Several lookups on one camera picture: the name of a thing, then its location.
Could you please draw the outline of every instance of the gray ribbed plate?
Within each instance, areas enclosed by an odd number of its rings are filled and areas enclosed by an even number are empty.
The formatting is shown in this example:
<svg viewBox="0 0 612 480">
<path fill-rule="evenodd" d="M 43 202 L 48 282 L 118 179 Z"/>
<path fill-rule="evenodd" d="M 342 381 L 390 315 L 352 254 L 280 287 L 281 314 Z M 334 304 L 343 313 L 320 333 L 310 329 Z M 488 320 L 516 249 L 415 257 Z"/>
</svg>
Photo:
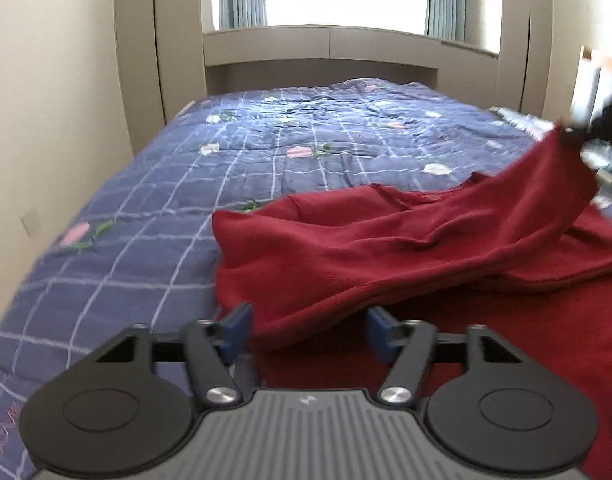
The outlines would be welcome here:
<svg viewBox="0 0 612 480">
<path fill-rule="evenodd" d="M 501 478 L 433 447 L 410 413 L 385 410 L 359 390 L 259 390 L 235 410 L 204 418 L 177 455 L 139 480 L 471 480 Z M 586 480 L 578 470 L 553 480 Z M 63 480 L 41 471 L 35 480 Z"/>
</svg>

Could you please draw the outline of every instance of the green leaf embroidery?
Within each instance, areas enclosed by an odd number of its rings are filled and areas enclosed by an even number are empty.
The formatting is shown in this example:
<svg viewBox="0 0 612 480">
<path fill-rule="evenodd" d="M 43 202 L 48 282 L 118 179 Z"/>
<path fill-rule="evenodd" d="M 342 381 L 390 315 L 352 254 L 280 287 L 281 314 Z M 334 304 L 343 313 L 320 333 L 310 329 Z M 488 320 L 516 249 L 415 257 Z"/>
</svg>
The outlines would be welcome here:
<svg viewBox="0 0 612 480">
<path fill-rule="evenodd" d="M 104 222 L 103 224 L 99 224 L 96 228 L 95 228 L 95 236 L 99 236 L 102 233 L 105 233 L 106 231 L 108 231 L 113 225 L 115 225 L 115 222 L 113 220 L 109 220 L 108 222 Z"/>
<path fill-rule="evenodd" d="M 202 144 L 193 144 L 192 146 L 183 149 L 182 153 L 198 152 L 199 150 L 201 150 L 202 146 Z"/>
<path fill-rule="evenodd" d="M 243 206 L 243 208 L 241 208 L 242 213 L 252 213 L 253 211 L 262 208 L 266 204 L 270 204 L 270 202 L 272 202 L 272 200 L 264 200 L 263 203 L 257 202 L 257 200 L 255 200 L 254 198 L 248 198 L 248 200 L 250 200 L 250 202 L 248 202 L 246 205 Z"/>
<path fill-rule="evenodd" d="M 68 246 L 68 249 L 73 249 L 74 251 L 81 251 L 82 249 L 88 249 L 93 246 L 93 240 L 89 240 L 87 242 L 78 242 L 76 244 L 71 244 Z"/>
<path fill-rule="evenodd" d="M 321 145 L 321 150 L 330 150 L 330 144 L 325 142 L 324 144 Z M 313 155 L 312 156 L 314 158 L 321 158 L 322 156 L 332 155 L 332 153 L 329 153 L 327 151 L 322 152 L 321 150 L 319 149 L 317 144 L 315 144 L 315 149 L 313 150 Z"/>
<path fill-rule="evenodd" d="M 237 116 L 233 110 L 224 110 L 219 114 L 219 118 L 226 122 L 233 121 L 236 117 Z"/>
</svg>

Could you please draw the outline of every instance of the logo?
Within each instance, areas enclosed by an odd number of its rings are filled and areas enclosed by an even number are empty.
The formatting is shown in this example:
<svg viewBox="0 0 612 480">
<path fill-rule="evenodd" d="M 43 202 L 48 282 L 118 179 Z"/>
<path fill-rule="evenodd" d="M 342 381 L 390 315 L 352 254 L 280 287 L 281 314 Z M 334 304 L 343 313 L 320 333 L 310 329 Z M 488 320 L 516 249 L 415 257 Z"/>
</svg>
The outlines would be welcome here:
<svg viewBox="0 0 612 480">
<path fill-rule="evenodd" d="M 8 445 L 10 440 L 10 433 L 8 430 L 14 428 L 17 425 L 17 419 L 22 411 L 22 405 L 13 402 L 6 410 L 6 419 L 0 422 L 0 459 L 4 456 L 4 448 Z"/>
<path fill-rule="evenodd" d="M 311 403 L 317 402 L 317 397 L 312 395 L 304 395 L 303 397 L 299 398 L 299 402 L 305 404 L 306 406 L 310 406 Z"/>
</svg>

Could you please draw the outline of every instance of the black circular disc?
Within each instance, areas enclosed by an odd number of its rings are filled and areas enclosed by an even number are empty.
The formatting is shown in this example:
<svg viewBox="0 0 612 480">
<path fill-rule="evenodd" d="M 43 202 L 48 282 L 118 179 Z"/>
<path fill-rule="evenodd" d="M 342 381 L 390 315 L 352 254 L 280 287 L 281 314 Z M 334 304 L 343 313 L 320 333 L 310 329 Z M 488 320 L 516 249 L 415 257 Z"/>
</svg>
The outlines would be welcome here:
<svg viewBox="0 0 612 480">
<path fill-rule="evenodd" d="M 511 431 L 537 430 L 553 415 L 546 397 L 521 388 L 495 390 L 481 399 L 479 408 L 489 422 Z"/>
<path fill-rule="evenodd" d="M 467 373 L 439 388 L 426 426 L 449 452 L 486 470 L 552 472 L 583 461 L 598 431 L 584 395 L 549 376 Z"/>
<path fill-rule="evenodd" d="M 187 434 L 189 399 L 128 367 L 97 368 L 90 384 L 54 381 L 26 403 L 20 432 L 35 465 L 70 476 L 122 476 L 161 460 Z"/>
</svg>

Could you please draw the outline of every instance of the bed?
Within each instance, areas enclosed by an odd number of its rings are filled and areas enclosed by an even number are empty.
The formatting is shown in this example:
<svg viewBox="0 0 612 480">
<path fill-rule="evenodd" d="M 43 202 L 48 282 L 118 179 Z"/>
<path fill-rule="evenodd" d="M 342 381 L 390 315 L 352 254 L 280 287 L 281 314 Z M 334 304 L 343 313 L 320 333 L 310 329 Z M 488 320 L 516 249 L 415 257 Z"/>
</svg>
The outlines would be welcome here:
<svg viewBox="0 0 612 480">
<path fill-rule="evenodd" d="M 371 182 L 447 189 L 500 171 L 534 142 L 491 112 L 376 79 L 193 105 L 99 189 L 73 220 L 93 236 L 49 248 L 1 320 L 0 479 L 32 474 L 17 421 L 44 381 L 131 324 L 171 332 L 219 315 L 215 210 Z M 612 200 L 597 204 L 612 219 Z M 157 371 L 186 387 L 179 365 Z M 261 380 L 247 355 L 231 373 L 244 392 Z"/>
</svg>

